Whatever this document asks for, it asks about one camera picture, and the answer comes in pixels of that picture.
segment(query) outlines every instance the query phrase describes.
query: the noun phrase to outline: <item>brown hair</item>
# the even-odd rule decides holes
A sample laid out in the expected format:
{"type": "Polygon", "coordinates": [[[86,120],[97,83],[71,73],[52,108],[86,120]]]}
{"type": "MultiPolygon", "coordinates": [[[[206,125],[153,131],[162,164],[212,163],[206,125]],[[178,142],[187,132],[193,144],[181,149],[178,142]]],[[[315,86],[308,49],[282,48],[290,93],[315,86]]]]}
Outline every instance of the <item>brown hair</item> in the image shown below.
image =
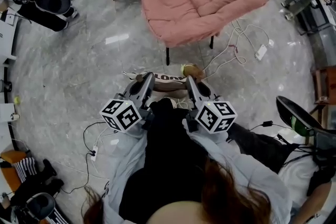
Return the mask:
{"type": "MultiPolygon", "coordinates": [[[[88,193],[90,208],[83,216],[84,224],[103,222],[102,199],[91,188],[88,193]]],[[[247,187],[248,197],[237,188],[229,168],[220,167],[208,159],[205,165],[205,184],[202,191],[202,215],[212,224],[270,224],[271,206],[261,191],[247,187]]]]}
{"type": "Polygon", "coordinates": [[[88,195],[86,199],[88,200],[89,209],[83,215],[83,212],[82,212],[83,206],[82,206],[81,213],[82,213],[84,224],[103,223],[102,198],[91,187],[85,187],[85,191],[88,195]]]}

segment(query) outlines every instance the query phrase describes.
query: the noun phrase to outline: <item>white cube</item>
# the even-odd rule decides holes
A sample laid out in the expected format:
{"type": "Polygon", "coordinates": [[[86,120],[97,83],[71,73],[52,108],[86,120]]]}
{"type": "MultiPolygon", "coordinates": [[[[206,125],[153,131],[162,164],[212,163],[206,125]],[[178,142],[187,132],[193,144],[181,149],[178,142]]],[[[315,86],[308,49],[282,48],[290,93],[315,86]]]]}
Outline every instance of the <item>white cube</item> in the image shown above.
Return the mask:
{"type": "Polygon", "coordinates": [[[196,120],[209,133],[227,131],[235,119],[237,113],[227,101],[203,102],[196,120]]]}
{"type": "Polygon", "coordinates": [[[99,113],[112,129],[122,133],[141,121],[138,110],[130,100],[110,99],[99,113]]]}

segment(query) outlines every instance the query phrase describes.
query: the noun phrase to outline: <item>black pants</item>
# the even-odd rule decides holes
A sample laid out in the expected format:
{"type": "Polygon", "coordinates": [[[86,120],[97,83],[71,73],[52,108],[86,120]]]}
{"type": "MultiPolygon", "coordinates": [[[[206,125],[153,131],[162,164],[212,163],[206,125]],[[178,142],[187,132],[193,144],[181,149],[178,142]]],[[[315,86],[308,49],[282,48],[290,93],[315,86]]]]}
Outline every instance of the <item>black pants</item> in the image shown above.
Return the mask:
{"type": "Polygon", "coordinates": [[[273,137],[256,134],[234,123],[228,130],[228,137],[236,141],[240,152],[251,155],[273,172],[279,173],[289,154],[298,144],[281,144],[273,137]]]}
{"type": "MultiPolygon", "coordinates": [[[[74,8],[71,7],[65,14],[63,14],[63,16],[70,17],[73,12],[74,8]]],[[[55,32],[63,30],[67,24],[65,20],[59,18],[57,15],[49,12],[44,12],[38,9],[35,3],[31,2],[29,2],[28,4],[23,4],[17,13],[55,32]]]]}
{"type": "Polygon", "coordinates": [[[22,206],[33,195],[38,193],[49,193],[53,196],[59,192],[63,185],[62,180],[54,179],[48,185],[45,185],[45,181],[51,176],[51,174],[42,171],[36,175],[27,177],[15,191],[15,195],[10,199],[11,206],[22,206]]]}
{"type": "Polygon", "coordinates": [[[143,224],[159,208],[176,201],[202,199],[207,152],[182,125],[182,110],[169,99],[153,103],[155,118],[147,132],[145,165],[127,181],[119,215],[143,224]]]}

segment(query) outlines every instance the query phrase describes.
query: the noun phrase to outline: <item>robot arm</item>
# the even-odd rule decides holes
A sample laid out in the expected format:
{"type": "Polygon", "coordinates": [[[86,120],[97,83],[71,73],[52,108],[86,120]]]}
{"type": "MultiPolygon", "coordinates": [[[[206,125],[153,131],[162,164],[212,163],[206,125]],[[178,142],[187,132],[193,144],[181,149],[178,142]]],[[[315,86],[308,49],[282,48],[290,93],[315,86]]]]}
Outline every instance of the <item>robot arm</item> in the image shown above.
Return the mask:
{"type": "MultiPolygon", "coordinates": [[[[188,76],[185,89],[194,105],[186,116],[190,132],[197,131],[200,125],[209,133],[226,131],[231,126],[237,114],[229,102],[219,100],[219,95],[211,86],[204,81],[196,83],[191,76],[188,76]]],[[[127,132],[137,123],[145,128],[150,125],[154,117],[146,106],[154,90],[153,73],[138,76],[124,92],[117,93],[100,114],[110,127],[117,131],[127,132]]]]}

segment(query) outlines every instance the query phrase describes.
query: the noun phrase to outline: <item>wooden cabinet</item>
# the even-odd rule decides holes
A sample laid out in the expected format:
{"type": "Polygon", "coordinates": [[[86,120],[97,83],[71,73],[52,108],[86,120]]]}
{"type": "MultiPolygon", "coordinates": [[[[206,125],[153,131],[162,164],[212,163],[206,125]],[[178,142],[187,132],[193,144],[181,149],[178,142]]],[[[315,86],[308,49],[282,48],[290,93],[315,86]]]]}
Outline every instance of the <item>wooden cabinet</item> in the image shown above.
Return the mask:
{"type": "Polygon", "coordinates": [[[336,104],[336,67],[313,72],[316,104],[336,104]]]}

